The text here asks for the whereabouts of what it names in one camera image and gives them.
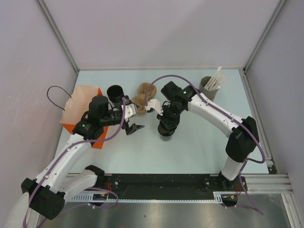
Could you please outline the dark single cup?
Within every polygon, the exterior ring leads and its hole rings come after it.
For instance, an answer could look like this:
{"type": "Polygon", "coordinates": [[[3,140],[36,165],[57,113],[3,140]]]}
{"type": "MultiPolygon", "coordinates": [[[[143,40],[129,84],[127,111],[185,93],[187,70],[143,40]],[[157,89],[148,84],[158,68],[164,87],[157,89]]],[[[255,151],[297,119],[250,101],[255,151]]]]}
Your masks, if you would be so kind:
{"type": "Polygon", "coordinates": [[[169,141],[175,133],[175,129],[168,130],[162,123],[159,123],[157,129],[158,133],[160,134],[160,138],[164,141],[169,141]]]}

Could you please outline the orange paper bag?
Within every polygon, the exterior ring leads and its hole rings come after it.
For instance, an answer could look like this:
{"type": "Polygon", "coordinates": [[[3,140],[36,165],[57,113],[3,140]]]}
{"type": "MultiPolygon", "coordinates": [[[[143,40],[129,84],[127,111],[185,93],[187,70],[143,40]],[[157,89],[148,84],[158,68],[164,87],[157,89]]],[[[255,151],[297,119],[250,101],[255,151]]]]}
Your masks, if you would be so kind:
{"type": "Polygon", "coordinates": [[[77,85],[65,105],[60,120],[61,125],[70,133],[76,124],[80,122],[83,114],[89,110],[89,103],[93,97],[102,95],[102,91],[97,86],[77,85]]]}

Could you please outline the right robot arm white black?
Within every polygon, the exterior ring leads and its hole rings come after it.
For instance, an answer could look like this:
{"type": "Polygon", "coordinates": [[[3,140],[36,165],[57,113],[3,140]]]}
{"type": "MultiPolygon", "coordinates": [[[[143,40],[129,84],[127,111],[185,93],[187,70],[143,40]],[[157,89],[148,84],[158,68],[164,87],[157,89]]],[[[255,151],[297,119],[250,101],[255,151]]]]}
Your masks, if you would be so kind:
{"type": "Polygon", "coordinates": [[[256,121],[250,116],[241,118],[228,113],[191,85],[180,88],[170,81],[161,93],[167,99],[164,103],[152,99],[146,106],[147,109],[155,109],[158,114],[159,134],[170,138],[180,123],[183,111],[197,114],[213,124],[228,138],[225,148],[228,158],[219,173],[219,185],[223,190],[235,187],[246,159],[259,144],[256,121]]]}

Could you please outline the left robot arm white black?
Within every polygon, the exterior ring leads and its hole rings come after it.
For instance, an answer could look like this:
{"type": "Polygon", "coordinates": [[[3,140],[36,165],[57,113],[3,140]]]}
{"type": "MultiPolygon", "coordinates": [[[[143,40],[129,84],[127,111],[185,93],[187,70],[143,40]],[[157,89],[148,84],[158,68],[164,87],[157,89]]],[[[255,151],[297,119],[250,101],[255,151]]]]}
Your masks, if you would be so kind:
{"type": "Polygon", "coordinates": [[[92,145],[113,139],[113,136],[101,138],[105,127],[117,125],[127,135],[142,128],[128,124],[129,118],[137,114],[137,105],[127,96],[113,103],[113,107],[109,107],[109,102],[104,95],[94,96],[59,155],[36,178],[26,178],[22,182],[21,190],[28,194],[27,208],[52,220],[61,213],[68,199],[85,189],[99,190],[104,186],[104,171],[93,165],[85,168],[72,182],[64,182],[64,179],[92,145]]]}

